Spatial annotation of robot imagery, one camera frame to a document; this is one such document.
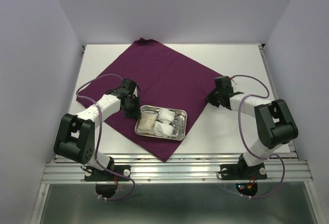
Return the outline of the bag of cotton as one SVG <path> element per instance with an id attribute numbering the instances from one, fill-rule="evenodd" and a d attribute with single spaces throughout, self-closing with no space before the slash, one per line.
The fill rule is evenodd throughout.
<path id="1" fill-rule="evenodd" d="M 158 114 L 143 112 L 137 126 L 137 133 L 153 134 Z"/>

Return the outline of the steel tray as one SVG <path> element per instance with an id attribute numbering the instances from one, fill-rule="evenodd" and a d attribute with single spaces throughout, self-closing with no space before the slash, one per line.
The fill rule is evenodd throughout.
<path id="1" fill-rule="evenodd" d="M 174 141 L 185 138 L 187 113 L 184 110 L 144 105 L 140 111 L 135 134 Z"/>

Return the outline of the gauze pad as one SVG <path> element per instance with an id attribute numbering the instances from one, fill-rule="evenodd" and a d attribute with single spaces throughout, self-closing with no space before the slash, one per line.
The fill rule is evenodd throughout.
<path id="1" fill-rule="evenodd" d="M 161 108 L 158 112 L 158 120 L 165 124 L 170 124 L 175 119 L 175 112 L 166 108 Z"/>
<path id="2" fill-rule="evenodd" d="M 172 136 L 174 127 L 169 124 L 161 123 L 156 121 L 154 125 L 154 134 L 160 137 Z"/>

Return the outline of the purple cloth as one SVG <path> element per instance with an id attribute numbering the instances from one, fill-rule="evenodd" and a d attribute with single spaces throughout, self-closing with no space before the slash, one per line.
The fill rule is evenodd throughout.
<path id="1" fill-rule="evenodd" d="M 202 113 L 207 95 L 220 73 L 155 41 L 139 39 L 79 92 L 77 101 L 89 107 L 106 91 L 118 87 L 121 78 L 137 82 L 140 104 L 182 109 L 187 112 L 187 130 Z"/>

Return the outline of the hemostat forceps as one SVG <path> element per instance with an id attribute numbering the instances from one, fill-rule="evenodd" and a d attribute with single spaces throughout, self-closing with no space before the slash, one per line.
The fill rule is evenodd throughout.
<path id="1" fill-rule="evenodd" d="M 182 132 L 182 116 L 175 116 L 170 125 L 173 127 L 172 136 L 180 136 Z"/>

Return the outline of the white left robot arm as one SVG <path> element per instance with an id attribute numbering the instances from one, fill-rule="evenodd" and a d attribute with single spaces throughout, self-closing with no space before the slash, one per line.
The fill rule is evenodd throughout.
<path id="1" fill-rule="evenodd" d="M 95 130 L 111 115 L 123 111 L 125 118 L 140 117 L 138 84 L 123 79 L 120 86 L 106 92 L 99 101 L 75 115 L 65 114 L 58 129 L 53 151 L 82 165 L 97 169 L 104 180 L 114 175 L 114 159 L 98 151 L 95 145 Z"/>

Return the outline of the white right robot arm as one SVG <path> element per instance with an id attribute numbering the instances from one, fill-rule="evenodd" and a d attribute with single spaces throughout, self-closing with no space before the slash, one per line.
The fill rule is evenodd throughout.
<path id="1" fill-rule="evenodd" d="M 236 77 L 249 78 L 260 83 L 266 90 L 265 96 L 245 94 L 234 91 L 233 79 Z M 248 178 L 255 172 L 255 166 L 263 163 L 273 152 L 283 144 L 298 137 L 299 131 L 283 99 L 270 101 L 269 89 L 255 77 L 238 74 L 232 77 L 222 76 L 214 79 L 215 88 L 210 92 L 206 101 L 215 106 L 222 106 L 231 111 L 237 111 L 238 128 L 245 153 L 242 161 L 237 164 L 236 171 L 239 176 Z M 248 147 L 242 130 L 242 114 L 255 118 L 258 138 L 251 147 Z"/>

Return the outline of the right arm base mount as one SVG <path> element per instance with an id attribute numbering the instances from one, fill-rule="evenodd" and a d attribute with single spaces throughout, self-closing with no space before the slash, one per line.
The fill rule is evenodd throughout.
<path id="1" fill-rule="evenodd" d="M 237 163 L 221 164 L 216 176 L 223 181 L 237 180 L 238 183 L 235 184 L 235 187 L 238 193 L 250 198 L 255 197 L 258 192 L 257 180 L 267 179 L 264 163 L 248 166 L 242 154 Z"/>

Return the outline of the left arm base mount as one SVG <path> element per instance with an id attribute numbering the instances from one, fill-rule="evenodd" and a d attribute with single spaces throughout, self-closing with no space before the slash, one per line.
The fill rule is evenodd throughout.
<path id="1" fill-rule="evenodd" d="M 135 188 L 135 182 L 130 177 L 131 166 L 129 164 L 115 165 L 111 158 L 107 170 L 100 170 L 89 165 L 80 166 L 84 172 L 84 181 L 95 183 L 95 193 L 98 199 L 104 201 L 118 201 L 127 198 Z M 129 191 L 119 190 L 120 182 L 133 183 Z"/>

